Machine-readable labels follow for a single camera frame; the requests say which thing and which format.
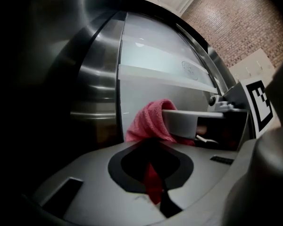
pink towel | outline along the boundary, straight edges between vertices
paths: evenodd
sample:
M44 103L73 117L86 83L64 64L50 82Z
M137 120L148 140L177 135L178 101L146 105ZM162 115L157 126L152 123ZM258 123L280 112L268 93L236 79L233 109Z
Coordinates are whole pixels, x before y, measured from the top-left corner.
M180 144L195 145L192 140L174 138L165 127L161 110L176 110L175 105L168 99L153 101L142 108L135 116L126 134L126 141L142 140L159 137L166 141Z

circular logo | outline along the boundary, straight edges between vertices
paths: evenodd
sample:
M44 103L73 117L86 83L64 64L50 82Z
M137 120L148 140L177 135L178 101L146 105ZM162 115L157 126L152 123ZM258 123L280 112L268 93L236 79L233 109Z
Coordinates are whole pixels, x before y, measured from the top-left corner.
M193 80L198 80L198 76L196 74L196 72L193 70L193 65L191 65L190 63L183 61L182 62L183 65L183 69L184 71L193 79Z

red cloth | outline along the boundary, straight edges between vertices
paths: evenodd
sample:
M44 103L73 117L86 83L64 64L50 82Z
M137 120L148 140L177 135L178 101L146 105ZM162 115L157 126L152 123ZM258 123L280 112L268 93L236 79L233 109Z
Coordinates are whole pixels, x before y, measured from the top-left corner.
M165 127L162 110L176 110L168 99L152 101L142 108L135 116L126 133L126 141L138 141L150 137L158 137L166 141L180 144L195 145L192 140L172 137Z
M161 110L176 110L175 105L168 99L153 101L142 108L135 116L126 133L126 141L137 141L150 137L159 137L166 141L180 144L195 145L192 140L183 138L174 139L165 127ZM162 181L152 164L149 162L145 170L143 183L146 192L154 204L160 202L163 191Z

black vent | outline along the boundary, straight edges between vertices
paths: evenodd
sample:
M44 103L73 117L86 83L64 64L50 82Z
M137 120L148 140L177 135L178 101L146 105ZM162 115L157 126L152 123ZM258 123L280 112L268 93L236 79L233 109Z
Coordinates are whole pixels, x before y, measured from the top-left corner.
M211 158L211 160L219 162L219 163L227 164L227 165L231 165L233 163L233 161L234 161L234 159L220 157L220 156L213 156Z
M70 178L43 206L48 213L63 218L83 181Z

brick wall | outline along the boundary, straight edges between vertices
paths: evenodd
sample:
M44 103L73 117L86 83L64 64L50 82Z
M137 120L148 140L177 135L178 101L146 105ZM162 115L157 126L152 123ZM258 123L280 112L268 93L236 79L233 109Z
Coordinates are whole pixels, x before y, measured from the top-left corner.
M182 16L231 67L262 48L283 61L283 21L269 0L195 0Z

